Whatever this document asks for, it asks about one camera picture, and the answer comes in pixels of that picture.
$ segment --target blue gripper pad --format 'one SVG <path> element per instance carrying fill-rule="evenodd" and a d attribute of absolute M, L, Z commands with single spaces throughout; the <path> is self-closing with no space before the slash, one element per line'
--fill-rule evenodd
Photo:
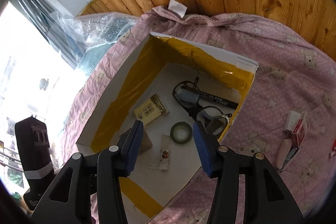
<path fill-rule="evenodd" d="M 126 156 L 126 172 L 129 175 L 135 166 L 143 137 L 143 123 L 136 121 L 129 133 L 133 137 Z"/>
<path fill-rule="evenodd" d="M 197 122 L 193 125 L 193 136 L 203 171 L 207 173 L 209 177 L 212 177 L 211 154 Z"/>

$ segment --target screw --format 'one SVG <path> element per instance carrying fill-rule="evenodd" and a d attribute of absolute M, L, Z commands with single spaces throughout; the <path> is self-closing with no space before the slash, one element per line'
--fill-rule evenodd
<path fill-rule="evenodd" d="M 72 158 L 74 159 L 74 160 L 78 160 L 78 159 L 80 159 L 81 158 L 81 154 L 80 153 L 75 153 L 75 154 L 73 154 L 72 155 Z"/>
<path fill-rule="evenodd" d="M 218 147 L 218 150 L 220 152 L 228 152 L 229 149 L 225 145 L 221 145 L 220 147 Z"/>
<path fill-rule="evenodd" d="M 263 160 L 265 158 L 264 154 L 263 153 L 256 153 L 255 154 L 255 157 L 258 159 L 258 160 Z"/>
<path fill-rule="evenodd" d="M 118 149 L 119 149 L 119 147 L 118 147 L 117 145 L 111 145 L 111 146 L 109 147 L 109 150 L 110 150 L 111 152 L 116 152 L 116 151 L 118 151 Z"/>

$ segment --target pink blanket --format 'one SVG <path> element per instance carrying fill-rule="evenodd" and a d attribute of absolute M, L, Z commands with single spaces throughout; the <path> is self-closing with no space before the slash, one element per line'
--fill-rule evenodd
<path fill-rule="evenodd" d="M 336 128 L 336 64 L 290 28 L 255 15 L 189 15 L 181 19 L 164 7 L 144 14 L 109 49 L 76 96 L 62 138 L 63 161 L 77 152 L 75 142 L 106 86 L 151 31 L 224 48 L 259 62 L 261 69 L 251 91 L 222 141 L 236 152 L 252 155 L 261 151 L 273 163 L 285 137 L 287 113 L 309 113 L 310 129 L 301 151 L 281 173 L 302 212 L 308 212 L 324 193 L 336 168 L 335 157 L 328 158 Z M 150 222 L 206 223 L 215 186 L 216 180 L 210 180 L 199 170 Z M 244 198 L 243 192 L 240 191 L 240 200 Z M 92 202 L 96 213 L 94 201 L 95 197 Z M 242 223 L 243 211 L 244 205 L 240 203 L 236 223 Z"/>

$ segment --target roll of tape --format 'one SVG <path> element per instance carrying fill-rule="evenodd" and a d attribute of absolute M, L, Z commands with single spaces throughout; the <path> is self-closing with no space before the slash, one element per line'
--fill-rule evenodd
<path fill-rule="evenodd" d="M 178 144 L 185 144 L 191 140 L 193 130 L 186 122 L 177 122 L 170 130 L 170 138 Z"/>

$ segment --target eyeglasses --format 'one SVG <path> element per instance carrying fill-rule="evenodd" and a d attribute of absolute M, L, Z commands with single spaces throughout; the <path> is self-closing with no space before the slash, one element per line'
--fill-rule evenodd
<path fill-rule="evenodd" d="M 196 77 L 194 82 L 183 81 L 177 84 L 173 96 L 194 121 L 200 121 L 205 131 L 218 139 L 226 126 L 230 125 L 229 117 L 232 117 L 232 114 L 224 114 L 215 106 L 202 107 L 199 104 L 202 92 L 197 86 L 198 79 Z"/>

